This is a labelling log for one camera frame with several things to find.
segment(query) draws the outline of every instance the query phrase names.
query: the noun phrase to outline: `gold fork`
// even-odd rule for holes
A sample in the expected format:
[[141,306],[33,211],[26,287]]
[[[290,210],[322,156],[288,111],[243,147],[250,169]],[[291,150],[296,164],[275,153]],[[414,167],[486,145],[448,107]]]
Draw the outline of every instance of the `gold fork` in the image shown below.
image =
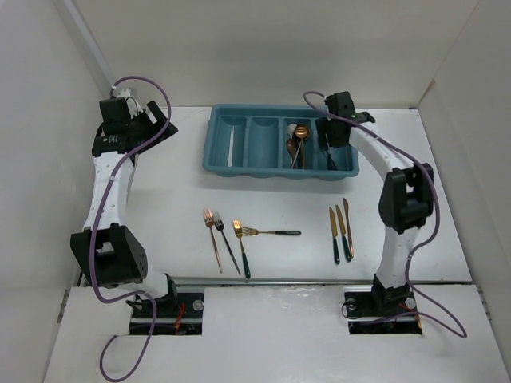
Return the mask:
[[277,230],[277,231],[259,231],[251,229],[250,227],[241,227],[241,231],[245,235],[259,235],[259,234],[277,234],[277,235],[301,235],[302,232],[299,230]]
[[204,209],[204,221],[206,222],[206,226],[209,227],[209,231],[211,232],[211,241],[213,242],[213,248],[215,249],[216,261],[218,262],[218,268],[220,269],[220,273],[222,271],[222,261],[220,261],[220,253],[218,252],[218,247],[216,247],[215,236],[213,235],[213,225],[215,222],[213,221],[213,214],[211,210]]
[[233,221],[232,224],[234,226],[234,233],[236,234],[236,237],[238,237],[238,239],[240,240],[241,258],[243,259],[243,269],[245,271],[245,278],[250,279],[250,268],[248,267],[247,255],[245,254],[243,242],[241,242],[241,237],[243,237],[243,231],[241,230],[241,222]]

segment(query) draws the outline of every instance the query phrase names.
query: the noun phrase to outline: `fork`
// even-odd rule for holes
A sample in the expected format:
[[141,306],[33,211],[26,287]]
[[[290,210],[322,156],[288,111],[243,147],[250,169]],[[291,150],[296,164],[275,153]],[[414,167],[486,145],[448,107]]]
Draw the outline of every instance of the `fork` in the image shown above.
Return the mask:
[[206,226],[209,227],[209,232],[211,233],[211,241],[213,242],[213,248],[215,249],[216,261],[218,262],[218,268],[220,269],[220,273],[222,271],[222,261],[220,261],[220,253],[218,252],[218,247],[216,247],[215,236],[213,235],[213,214],[211,210],[204,209],[204,221],[206,222]]
[[240,273],[240,268],[238,267],[238,263],[236,262],[236,258],[234,258],[234,254],[232,253],[231,247],[229,246],[229,242],[227,242],[227,238],[225,238],[224,234],[224,223],[222,222],[222,219],[220,218],[220,214],[218,214],[217,211],[213,213],[213,220],[215,221],[215,227],[216,229],[222,233],[222,236],[224,237],[225,245],[227,246],[227,250],[229,250],[229,254],[231,255],[232,262],[234,263],[234,266],[236,267],[236,270],[238,271],[238,274]]
[[241,246],[241,258],[243,259],[243,269],[245,271],[245,278],[250,279],[250,268],[248,267],[248,259],[247,255],[245,254],[245,249],[243,247],[243,242],[241,242],[241,237],[243,237],[243,232],[241,230],[241,222],[240,221],[233,221],[234,226],[234,232],[236,234],[236,237],[240,240],[240,246]]
[[259,234],[277,234],[277,235],[301,235],[302,232],[298,230],[277,230],[277,231],[259,231],[251,229],[250,227],[241,227],[241,231],[245,235],[259,235]]

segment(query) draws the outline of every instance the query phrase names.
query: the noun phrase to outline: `black handle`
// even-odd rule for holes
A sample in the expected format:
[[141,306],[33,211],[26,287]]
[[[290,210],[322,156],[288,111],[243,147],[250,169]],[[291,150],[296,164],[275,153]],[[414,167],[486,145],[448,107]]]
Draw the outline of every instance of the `black handle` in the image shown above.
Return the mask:
[[279,230],[279,231],[276,231],[274,234],[278,234],[278,235],[301,235],[302,232],[300,230]]
[[341,258],[339,257],[339,248],[337,247],[337,239],[334,238],[334,261],[336,265],[341,263]]
[[227,250],[229,250],[229,254],[231,256],[232,262],[234,263],[234,266],[236,267],[236,271],[238,271],[238,274],[241,275],[240,268],[238,267],[238,262],[236,261],[236,258],[234,258],[234,254],[232,253],[231,247],[229,246],[229,242],[227,242],[227,238],[225,238],[224,231],[222,230],[220,233],[222,233],[222,236],[224,237],[225,246],[227,246]]
[[245,252],[241,253],[241,257],[243,258],[243,268],[245,270],[245,278],[250,279],[250,268],[248,267],[247,255]]
[[332,156],[329,152],[327,152],[327,169],[328,170],[337,170],[337,165],[335,164]]
[[346,241],[346,237],[343,237],[343,247],[344,247],[344,257],[346,258],[346,262],[351,262],[351,251],[348,247],[348,242]]

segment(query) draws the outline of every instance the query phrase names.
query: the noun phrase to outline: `utensil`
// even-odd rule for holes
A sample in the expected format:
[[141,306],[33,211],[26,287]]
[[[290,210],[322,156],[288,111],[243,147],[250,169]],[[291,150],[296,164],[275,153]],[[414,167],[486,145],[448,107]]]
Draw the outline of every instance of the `utensil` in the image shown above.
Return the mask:
[[297,136],[300,139],[301,143],[300,147],[302,148],[302,168],[305,169],[306,164],[305,155],[303,153],[303,142],[309,139],[309,137],[311,136],[311,130],[309,129],[308,126],[304,124],[297,125],[295,129],[295,136]]
[[298,154],[300,153],[300,148],[302,147],[302,141],[299,142],[298,144],[298,148],[296,149],[296,154],[295,154],[295,158],[293,159],[293,162],[291,164],[291,169],[293,169],[295,167],[295,164],[296,164],[296,160],[298,159]]
[[346,216],[346,226],[348,231],[348,243],[350,244],[350,251],[351,251],[351,258],[355,256],[355,253],[353,252],[353,239],[351,238],[351,227],[350,227],[350,216],[349,216],[349,210],[350,210],[350,204],[348,203],[346,198],[343,198],[343,205],[344,205],[344,215]]
[[332,230],[332,239],[334,244],[334,261],[336,265],[341,263],[341,258],[339,257],[339,248],[337,247],[337,226],[335,225],[335,213],[331,207],[328,208],[330,210],[330,226]]
[[234,258],[234,254],[232,253],[231,247],[229,246],[229,242],[227,241],[227,238],[225,238],[224,234],[224,223],[222,222],[222,219],[220,218],[220,214],[218,214],[217,211],[213,213],[213,219],[215,221],[215,227],[216,229],[222,233],[222,236],[224,237],[225,246],[227,246],[227,250],[229,250],[229,254],[231,255],[232,262],[234,263],[234,266],[236,268],[236,271],[238,271],[238,274],[241,275],[240,268],[238,267],[238,263],[236,262],[236,258]]
[[334,159],[332,158],[332,155],[330,154],[330,151],[327,149],[327,150],[321,150],[321,152],[327,158],[327,170],[338,170],[337,165],[335,164]]
[[215,236],[213,235],[213,214],[211,213],[211,210],[204,209],[204,221],[206,222],[206,226],[209,227],[209,231],[211,232],[211,241],[213,242],[213,248],[215,249],[215,255],[216,255],[216,262],[218,263],[218,268],[220,269],[220,273],[223,273],[222,271],[222,261],[220,261],[220,253],[218,252],[218,247],[216,247],[216,241]]
[[293,164],[293,158],[296,156],[296,142],[292,138],[287,139],[286,141],[286,148],[289,154],[291,154],[291,168]]
[[293,134],[295,134],[296,124],[289,124],[287,126],[287,135],[290,138],[293,138]]
[[277,230],[277,231],[259,231],[251,229],[250,227],[241,227],[241,231],[245,235],[256,236],[259,234],[276,234],[276,235],[301,235],[302,232],[298,230]]
[[241,237],[243,237],[243,232],[241,230],[241,222],[240,221],[233,221],[232,222],[234,226],[234,232],[236,234],[236,237],[240,240],[240,246],[241,246],[241,258],[243,260],[243,269],[245,271],[245,278],[250,279],[250,267],[248,267],[248,259],[247,255],[245,254],[245,249],[243,247],[243,242],[241,242]]
[[344,226],[343,213],[341,212],[341,208],[339,205],[335,205],[335,210],[337,211],[337,218],[339,220],[339,226],[341,227],[341,238],[343,240],[343,249],[344,249],[344,258],[346,258],[346,262],[351,262],[351,251],[348,247],[348,242],[346,241],[346,227]]

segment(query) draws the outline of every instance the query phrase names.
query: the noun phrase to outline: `rose gold fork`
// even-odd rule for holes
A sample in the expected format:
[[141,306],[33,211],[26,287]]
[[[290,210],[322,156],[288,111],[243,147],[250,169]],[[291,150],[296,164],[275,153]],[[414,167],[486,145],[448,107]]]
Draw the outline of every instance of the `rose gold fork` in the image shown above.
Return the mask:
[[206,222],[206,226],[209,227],[209,231],[211,232],[211,241],[213,242],[213,248],[215,249],[216,261],[218,263],[218,268],[220,269],[220,273],[222,271],[222,261],[220,261],[220,253],[218,252],[218,247],[216,247],[215,236],[213,235],[213,225],[215,224],[213,220],[213,213],[211,210],[204,209],[204,221]]

